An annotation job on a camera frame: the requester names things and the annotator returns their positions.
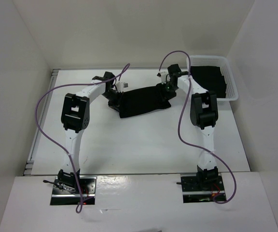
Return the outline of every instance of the metal base plate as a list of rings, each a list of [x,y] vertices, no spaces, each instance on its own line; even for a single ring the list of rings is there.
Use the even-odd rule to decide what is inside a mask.
[[[80,177],[79,182],[83,197],[93,197],[89,200],[86,200],[84,204],[95,204],[96,179],[97,177]],[[77,205],[78,202],[80,202],[79,191],[73,191],[73,189],[68,190],[59,189],[58,187],[53,186],[50,205]]]
[[[195,174],[181,175],[181,186],[183,203],[212,202],[214,195],[217,195],[217,201],[226,201],[225,188],[220,175],[217,182],[211,185],[210,190],[202,190]]]

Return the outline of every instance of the plastic basket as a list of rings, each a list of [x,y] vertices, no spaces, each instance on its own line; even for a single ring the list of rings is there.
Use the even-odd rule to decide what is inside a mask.
[[[236,83],[234,76],[232,74],[229,62],[225,57],[219,56],[190,56],[192,66],[217,66],[220,67],[221,73],[225,78],[227,84],[226,98],[218,98],[219,102],[235,101],[238,99],[239,95],[236,88]]]

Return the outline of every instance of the white connector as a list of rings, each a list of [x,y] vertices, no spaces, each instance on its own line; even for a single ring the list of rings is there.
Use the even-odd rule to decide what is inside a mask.
[[[165,84],[167,82],[168,72],[159,72],[157,76],[162,80],[162,84]]]
[[[123,92],[124,91],[124,88],[127,88],[128,87],[128,83],[125,83],[125,82],[117,82],[115,84],[116,86],[116,89],[119,93]]]

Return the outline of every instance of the black towel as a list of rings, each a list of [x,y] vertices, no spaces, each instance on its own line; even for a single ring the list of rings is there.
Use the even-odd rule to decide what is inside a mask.
[[[192,66],[191,74],[201,87],[208,91],[215,91],[217,98],[226,98],[227,84],[220,67]]]
[[[159,86],[138,88],[124,92],[120,101],[120,118],[142,115],[153,110],[171,107],[162,98]]]

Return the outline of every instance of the white table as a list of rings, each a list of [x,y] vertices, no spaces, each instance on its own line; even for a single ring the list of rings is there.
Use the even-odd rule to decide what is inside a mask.
[[[59,71],[55,86],[90,83],[105,71],[119,74],[121,70]],[[160,82],[157,70],[130,69],[122,77],[128,82],[126,91],[155,86]],[[60,121],[65,94],[83,87],[66,87],[53,92],[43,129],[59,143],[65,143]],[[178,90],[170,100],[171,108],[132,118],[120,119],[108,107],[108,100],[98,97],[90,106],[90,124],[85,130],[80,151],[81,174],[154,174],[195,173],[200,149],[184,145],[178,139],[177,126],[186,94]],[[189,118],[189,105],[182,121],[183,138],[198,144],[198,135]],[[234,172],[250,171],[236,122],[228,102],[218,105],[219,120],[215,129],[215,149]],[[57,174],[65,153],[61,148],[38,136],[33,149],[32,175]],[[227,172],[218,162],[220,172]]]
[[[183,203],[179,174],[99,176],[96,203],[50,206],[53,176],[16,177],[0,232],[277,232],[258,173],[235,173],[224,205]],[[222,174],[227,196],[233,181]]]

